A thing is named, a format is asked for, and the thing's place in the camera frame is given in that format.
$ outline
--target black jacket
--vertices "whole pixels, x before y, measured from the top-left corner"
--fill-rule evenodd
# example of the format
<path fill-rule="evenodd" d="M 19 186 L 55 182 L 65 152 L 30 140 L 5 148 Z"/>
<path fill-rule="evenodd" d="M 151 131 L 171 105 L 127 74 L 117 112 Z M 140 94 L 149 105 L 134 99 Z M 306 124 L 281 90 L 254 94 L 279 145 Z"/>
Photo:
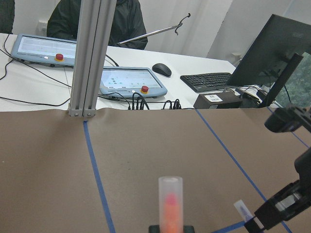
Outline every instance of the black jacket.
<path fill-rule="evenodd" d="M 0 33 L 12 33 L 15 16 L 15 1 L 0 0 Z"/>
<path fill-rule="evenodd" d="M 76 40 L 81 0 L 61 0 L 48 22 L 47 36 L 66 40 Z M 143 50 L 147 38 L 122 45 L 118 42 L 146 34 L 138 0 L 118 0 L 112 22 L 108 45 Z"/>

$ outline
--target blue tape line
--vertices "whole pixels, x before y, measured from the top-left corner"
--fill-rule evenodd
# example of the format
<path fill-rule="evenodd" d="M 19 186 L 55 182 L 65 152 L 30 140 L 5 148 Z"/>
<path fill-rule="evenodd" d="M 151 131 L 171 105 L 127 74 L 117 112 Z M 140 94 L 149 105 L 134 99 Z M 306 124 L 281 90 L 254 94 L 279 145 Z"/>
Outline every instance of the blue tape line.
<path fill-rule="evenodd" d="M 238 228 L 244 227 L 244 223 L 245 223 L 244 221 L 238 222 L 236 224 L 233 224 L 231 226 L 222 228 L 222 229 L 220 229 L 218 231 L 215 231 L 215 232 L 212 232 L 212 233 L 227 233 L 227 232 L 231 232 L 231 231 L 236 230 Z"/>
<path fill-rule="evenodd" d="M 305 143 L 301 138 L 299 138 L 294 132 L 291 132 L 303 145 L 305 145 L 307 148 L 309 148 L 310 146 L 307 145 L 307 143 Z"/>
<path fill-rule="evenodd" d="M 249 177 L 249 175 L 245 172 L 245 170 L 242 168 L 242 166 L 239 164 L 239 162 L 236 160 L 236 158 L 232 155 L 232 153 L 228 150 L 228 148 L 225 146 L 225 144 L 222 142 L 222 140 L 219 138 L 219 136 L 215 133 L 215 131 L 212 129 L 212 127 L 209 125 L 209 123 L 205 120 L 205 118 L 202 116 L 202 114 L 199 112 L 199 110 L 196 109 L 197 114 L 200 116 L 202 121 L 206 124 L 206 126 L 209 128 L 209 130 L 213 133 L 213 135 L 216 137 L 218 142 L 223 146 L 225 151 L 228 153 L 230 158 L 234 161 L 234 163 L 238 166 L 238 168 L 241 170 L 243 175 L 247 178 L 247 180 L 251 183 L 251 185 L 255 188 L 255 190 L 259 193 L 261 198 L 266 202 L 267 198 L 263 195 L 263 193 L 259 190 L 259 188 L 255 185 L 255 183 L 252 181 L 252 179 Z M 292 233 L 292 231 L 288 228 L 288 226 L 282 222 L 282 225 L 287 230 L 287 232 Z"/>
<path fill-rule="evenodd" d="M 91 138 L 90 138 L 89 132 L 88 132 L 87 121 L 83 121 L 83 128 L 84 128 L 84 134 L 85 134 L 85 137 L 86 137 L 88 153 L 89 153 L 89 156 L 91 158 L 91 162 L 92 162 L 92 166 L 93 166 L 93 171 L 94 171 L 94 176 L 95 176 L 97 188 L 98 188 L 98 191 L 99 191 L 99 195 L 101 197 L 102 206 L 103 206 L 103 209 L 104 209 L 104 213 L 105 213 L 106 221 L 107 221 L 107 224 L 108 224 L 108 228 L 109 228 L 110 233 L 116 233 L 116 230 L 115 230 L 115 227 L 113 225 L 112 218 L 111 218 L 111 214 L 110 214 L 110 211 L 109 211 L 106 195 L 105 195 L 105 192 L 104 192 L 104 187 L 103 187 L 103 184 L 102 184 L 102 181 L 101 181 L 101 176 L 99 174 L 99 170 L 98 170 L 98 167 L 97 167 L 97 163 L 96 163 L 96 159 L 95 159 L 95 154 L 94 154 L 92 143 L 91 143 Z"/>

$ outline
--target computer monitor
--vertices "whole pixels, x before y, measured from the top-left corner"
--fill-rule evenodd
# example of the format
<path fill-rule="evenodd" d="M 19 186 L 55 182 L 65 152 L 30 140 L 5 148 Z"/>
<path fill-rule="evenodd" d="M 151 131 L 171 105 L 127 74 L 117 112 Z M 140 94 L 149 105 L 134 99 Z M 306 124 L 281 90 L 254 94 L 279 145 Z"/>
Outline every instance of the computer monitor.
<path fill-rule="evenodd" d="M 311 25 L 272 15 L 228 85 L 262 85 L 274 83 L 259 107 L 269 106 L 298 66 L 304 52 L 311 52 Z"/>

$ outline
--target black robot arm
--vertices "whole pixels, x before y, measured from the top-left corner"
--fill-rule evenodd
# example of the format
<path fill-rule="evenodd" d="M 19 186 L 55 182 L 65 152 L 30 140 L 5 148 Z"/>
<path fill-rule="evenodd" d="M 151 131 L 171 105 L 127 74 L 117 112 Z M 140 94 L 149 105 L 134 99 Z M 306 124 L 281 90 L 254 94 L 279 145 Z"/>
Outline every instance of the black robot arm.
<path fill-rule="evenodd" d="M 289 105 L 276 109 L 265 126 L 273 132 L 291 132 L 303 125 L 311 133 L 311 113 Z M 281 221 L 288 221 L 311 206 L 311 148 L 294 163 L 299 180 L 290 183 L 255 211 L 255 217 L 245 223 L 249 233 L 268 230 Z"/>

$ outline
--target red emergency stop button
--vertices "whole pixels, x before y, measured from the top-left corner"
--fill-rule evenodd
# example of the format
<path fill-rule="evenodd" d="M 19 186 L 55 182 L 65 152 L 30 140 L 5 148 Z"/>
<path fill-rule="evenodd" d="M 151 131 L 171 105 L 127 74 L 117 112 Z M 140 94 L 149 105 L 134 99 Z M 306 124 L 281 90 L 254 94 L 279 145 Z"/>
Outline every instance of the red emergency stop button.
<path fill-rule="evenodd" d="M 58 62 L 62 62 L 64 60 L 64 56 L 61 53 L 56 54 L 55 60 Z"/>
<path fill-rule="evenodd" d="M 149 90 L 149 87 L 147 87 L 147 86 L 142 86 L 140 92 L 143 93 L 143 94 L 147 94 L 147 93 L 148 93 L 148 90 Z"/>

